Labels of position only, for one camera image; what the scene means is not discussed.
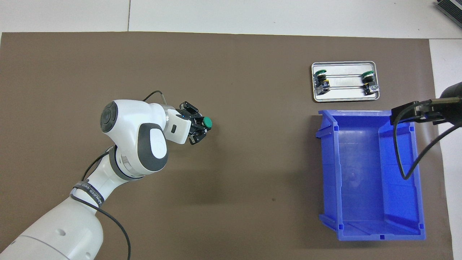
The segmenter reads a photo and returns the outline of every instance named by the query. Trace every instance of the metal tray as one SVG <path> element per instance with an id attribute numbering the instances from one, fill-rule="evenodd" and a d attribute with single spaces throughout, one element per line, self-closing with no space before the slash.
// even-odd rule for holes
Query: metal tray
<path id="1" fill-rule="evenodd" d="M 317 77 L 315 72 L 327 70 L 330 91 L 319 94 L 316 91 Z M 377 100 L 380 92 L 366 95 L 362 73 L 373 70 L 375 83 L 378 84 L 377 69 L 374 62 L 315 62 L 311 66 L 313 79 L 313 97 L 317 102 L 370 101 Z"/>

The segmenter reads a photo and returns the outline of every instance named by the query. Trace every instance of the brown surface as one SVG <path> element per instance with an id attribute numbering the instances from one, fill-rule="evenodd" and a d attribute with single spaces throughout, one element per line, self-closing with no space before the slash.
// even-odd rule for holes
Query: brown surface
<path id="1" fill-rule="evenodd" d="M 355 60 L 377 64 L 380 99 L 315 103 L 311 64 Z M 102 108 L 156 89 L 170 104 L 196 105 L 214 129 L 198 145 L 169 143 L 163 171 L 105 203 L 130 235 L 132 259 L 452 259 L 439 146 L 420 167 L 426 241 L 340 242 L 318 219 L 317 111 L 434 97 L 427 40 L 150 32 L 2 35 L 0 250 L 111 145 Z M 422 150 L 437 130 L 416 128 Z M 124 259 L 122 233 L 98 218 L 96 259 Z"/>

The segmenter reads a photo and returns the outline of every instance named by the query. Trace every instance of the green cap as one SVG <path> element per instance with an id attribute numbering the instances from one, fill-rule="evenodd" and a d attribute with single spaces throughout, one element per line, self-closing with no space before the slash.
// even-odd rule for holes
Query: green cap
<path id="1" fill-rule="evenodd" d="M 204 126 L 207 128 L 212 128 L 212 120 L 210 117 L 204 117 Z"/>
<path id="2" fill-rule="evenodd" d="M 315 74 L 316 74 L 316 75 L 318 75 L 318 74 L 321 74 L 321 73 L 326 73 L 326 72 L 327 72 L 327 70 L 325 70 L 325 69 L 321 69 L 321 70 L 318 70 L 318 71 L 316 71 L 316 73 L 315 73 Z"/>
<path id="3" fill-rule="evenodd" d="M 366 77 L 367 75 L 369 75 L 369 74 L 373 74 L 373 73 L 374 73 L 374 71 L 373 71 L 373 70 L 370 70 L 370 71 L 366 71 L 366 72 L 364 72 L 364 73 L 363 73 L 363 77 Z"/>

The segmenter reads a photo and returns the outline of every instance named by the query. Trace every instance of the blue plastic bin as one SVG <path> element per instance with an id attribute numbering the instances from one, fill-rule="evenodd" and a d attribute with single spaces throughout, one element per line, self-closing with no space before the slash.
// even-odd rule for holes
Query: blue plastic bin
<path id="1" fill-rule="evenodd" d="M 423 240 L 424 212 L 418 167 L 401 178 L 390 111 L 322 110 L 324 225 L 342 241 Z M 399 124 L 405 170 L 417 157 L 414 124 Z"/>

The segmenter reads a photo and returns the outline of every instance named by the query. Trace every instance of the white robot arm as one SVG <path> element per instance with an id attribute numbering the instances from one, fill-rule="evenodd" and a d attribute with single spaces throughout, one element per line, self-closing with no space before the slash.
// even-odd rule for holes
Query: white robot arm
<path id="1" fill-rule="evenodd" d="M 166 140 L 184 144 L 189 137 L 191 144 L 198 143 L 212 128 L 212 121 L 188 102 L 175 109 L 115 100 L 104 108 L 100 125 L 115 145 L 102 156 L 95 171 L 74 186 L 70 197 L 19 235 L 0 254 L 0 260 L 94 259 L 103 243 L 96 209 L 118 186 L 164 168 Z"/>

